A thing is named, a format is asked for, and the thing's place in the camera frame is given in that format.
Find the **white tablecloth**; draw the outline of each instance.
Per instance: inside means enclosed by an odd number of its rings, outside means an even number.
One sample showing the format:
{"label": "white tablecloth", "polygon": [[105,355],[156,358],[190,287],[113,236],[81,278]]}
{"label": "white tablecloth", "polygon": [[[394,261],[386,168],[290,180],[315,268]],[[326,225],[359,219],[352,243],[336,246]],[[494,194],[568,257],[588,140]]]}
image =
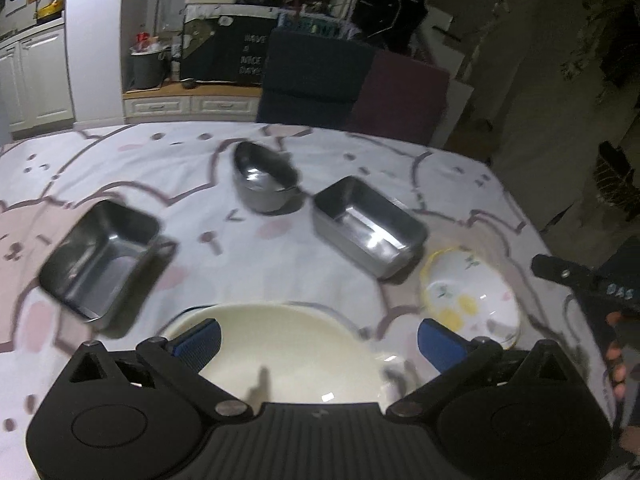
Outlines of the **white tablecloth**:
{"label": "white tablecloth", "polygon": [[[344,319],[377,351],[409,362],[418,382],[436,371],[418,352],[416,272],[381,285],[314,233],[310,201],[260,216],[238,199],[231,155],[238,140],[291,154],[312,194],[344,176],[363,178],[412,209],[430,230],[426,254],[468,247],[497,267],[524,313],[518,346],[561,342],[610,418],[606,370],[571,291],[534,278],[538,232],[483,164],[387,139],[295,126],[149,123],[39,137],[0,155],[0,478],[36,478],[24,447],[30,418],[75,348],[97,337],[132,349],[185,309],[279,301]],[[117,198],[161,219],[175,256],[130,330],[94,334],[40,290],[38,269],[97,200]]]}

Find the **wooden countertop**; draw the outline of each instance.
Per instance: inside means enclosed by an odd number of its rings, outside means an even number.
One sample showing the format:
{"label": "wooden countertop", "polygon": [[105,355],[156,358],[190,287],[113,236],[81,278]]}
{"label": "wooden countertop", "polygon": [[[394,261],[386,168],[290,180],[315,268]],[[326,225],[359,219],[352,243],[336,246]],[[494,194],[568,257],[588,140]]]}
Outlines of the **wooden countertop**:
{"label": "wooden countertop", "polygon": [[141,99],[145,97],[175,97],[175,96],[207,96],[225,95],[236,97],[260,97],[262,88],[257,86],[233,86],[233,85],[200,85],[193,90],[185,90],[181,83],[165,83],[158,90],[144,90],[125,92],[123,99]]}

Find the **bucket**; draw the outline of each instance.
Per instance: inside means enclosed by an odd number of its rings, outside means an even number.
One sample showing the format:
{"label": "bucket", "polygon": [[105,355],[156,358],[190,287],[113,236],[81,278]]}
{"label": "bucket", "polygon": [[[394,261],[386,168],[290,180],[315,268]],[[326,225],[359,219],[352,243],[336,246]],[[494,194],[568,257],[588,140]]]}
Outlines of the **bucket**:
{"label": "bucket", "polygon": [[160,86],[167,74],[168,54],[166,50],[154,52],[132,52],[133,88],[147,90]]}

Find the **oval metal bowl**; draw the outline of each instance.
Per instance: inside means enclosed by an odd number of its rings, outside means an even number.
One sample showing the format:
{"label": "oval metal bowl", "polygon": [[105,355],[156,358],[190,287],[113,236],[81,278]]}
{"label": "oval metal bowl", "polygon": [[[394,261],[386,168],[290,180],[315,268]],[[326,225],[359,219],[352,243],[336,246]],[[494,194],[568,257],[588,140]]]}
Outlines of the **oval metal bowl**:
{"label": "oval metal bowl", "polygon": [[258,213],[283,209],[296,197],[298,172],[287,159],[254,142],[240,142],[234,152],[234,183],[244,204]]}

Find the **cabinet door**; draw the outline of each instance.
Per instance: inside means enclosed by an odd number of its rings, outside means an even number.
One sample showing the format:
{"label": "cabinet door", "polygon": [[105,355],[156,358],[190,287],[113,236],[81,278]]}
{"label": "cabinet door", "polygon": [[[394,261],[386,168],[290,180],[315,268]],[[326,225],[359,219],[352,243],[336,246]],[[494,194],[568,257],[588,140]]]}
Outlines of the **cabinet door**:
{"label": "cabinet door", "polygon": [[24,40],[20,49],[33,124],[73,119],[64,27],[51,28]]}
{"label": "cabinet door", "polygon": [[4,102],[12,132],[32,126],[28,120],[24,77],[20,68],[20,50],[17,43],[0,51],[0,97]]}

